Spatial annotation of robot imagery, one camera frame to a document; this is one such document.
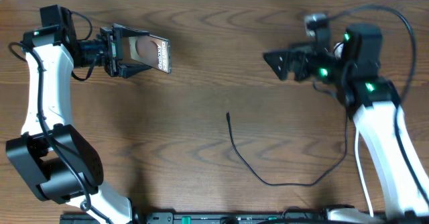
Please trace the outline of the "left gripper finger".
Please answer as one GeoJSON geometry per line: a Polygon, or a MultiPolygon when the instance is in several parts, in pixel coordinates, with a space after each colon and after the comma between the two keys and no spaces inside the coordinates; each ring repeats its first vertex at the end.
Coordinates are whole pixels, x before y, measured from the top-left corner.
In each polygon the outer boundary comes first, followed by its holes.
{"type": "Polygon", "coordinates": [[[140,72],[143,72],[149,69],[152,69],[152,67],[146,64],[120,63],[118,75],[122,78],[130,78],[140,72]]]}
{"type": "Polygon", "coordinates": [[[121,38],[130,38],[130,37],[148,36],[149,35],[148,31],[136,30],[136,29],[133,29],[133,28],[130,28],[130,27],[119,25],[117,23],[113,24],[113,30],[121,38]]]}

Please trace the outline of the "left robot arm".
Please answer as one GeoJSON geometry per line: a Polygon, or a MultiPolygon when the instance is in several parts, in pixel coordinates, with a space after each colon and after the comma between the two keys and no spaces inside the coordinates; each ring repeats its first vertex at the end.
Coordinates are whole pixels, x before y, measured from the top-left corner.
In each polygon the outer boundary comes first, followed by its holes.
{"type": "Polygon", "coordinates": [[[70,100],[75,68],[102,66],[122,78],[147,70],[123,62],[123,38],[143,31],[114,24],[80,39],[71,10],[51,5],[40,17],[41,28],[8,46],[28,65],[29,101],[21,135],[6,143],[7,158],[41,201],[79,208],[99,223],[145,223],[131,200],[105,182],[97,151],[74,127],[70,100]]]}

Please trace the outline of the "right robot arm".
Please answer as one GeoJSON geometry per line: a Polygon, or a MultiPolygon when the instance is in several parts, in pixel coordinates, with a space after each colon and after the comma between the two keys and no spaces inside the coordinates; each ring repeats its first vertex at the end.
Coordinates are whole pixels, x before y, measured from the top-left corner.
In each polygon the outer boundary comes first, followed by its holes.
{"type": "Polygon", "coordinates": [[[375,166],[388,220],[428,219],[428,175],[414,149],[404,119],[402,97],[379,75],[382,34],[371,24],[352,24],[335,52],[320,42],[267,52],[263,59],[280,80],[293,73],[334,85],[363,138],[375,166]]]}

